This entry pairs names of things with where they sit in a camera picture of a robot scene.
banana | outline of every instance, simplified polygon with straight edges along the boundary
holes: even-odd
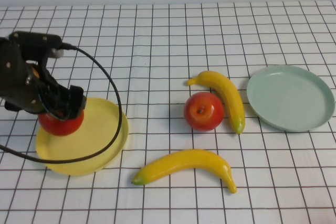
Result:
[[[237,134],[245,127],[245,112],[242,99],[235,85],[224,75],[215,71],[203,71],[187,81],[187,85],[200,84],[216,90],[224,100],[231,128]]]
[[[199,149],[174,152],[142,167],[132,179],[134,185],[145,185],[183,169],[205,169],[224,180],[231,193],[237,191],[229,164],[217,154]]]

yellow plate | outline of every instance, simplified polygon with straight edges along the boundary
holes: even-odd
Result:
[[[118,106],[101,98],[88,98],[82,125],[67,136],[54,136],[39,128],[36,151],[44,159],[72,159],[84,157],[104,148],[113,138],[118,126]],[[108,165],[123,149],[129,128],[122,113],[120,133],[115,142],[102,154],[70,164],[46,164],[57,173],[85,175]]]

plastic plate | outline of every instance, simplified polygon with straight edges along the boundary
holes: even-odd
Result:
[[[289,132],[304,132],[327,123],[335,99],[327,84],[299,67],[278,65],[255,73],[247,85],[252,109],[265,122]]]
[[[44,159],[72,159],[87,156],[105,147],[116,133],[118,106],[101,98],[88,98],[82,125],[67,136],[54,136],[42,127],[36,136],[36,151]],[[84,175],[108,165],[123,149],[128,137],[128,122],[122,115],[120,133],[102,154],[70,164],[46,164],[51,170],[67,175]]]

light green plate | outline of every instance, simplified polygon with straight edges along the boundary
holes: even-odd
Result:
[[[335,109],[327,84],[302,68],[277,65],[255,73],[247,97],[265,122],[290,132],[302,132],[328,122]]]

red fruit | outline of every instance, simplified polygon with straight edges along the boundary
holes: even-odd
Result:
[[[38,122],[50,134],[66,136],[75,132],[82,124],[84,111],[76,119],[61,121],[49,113],[38,115]]]
[[[184,117],[198,131],[211,131],[224,117],[224,108],[214,94],[200,92],[189,97],[184,106]]]

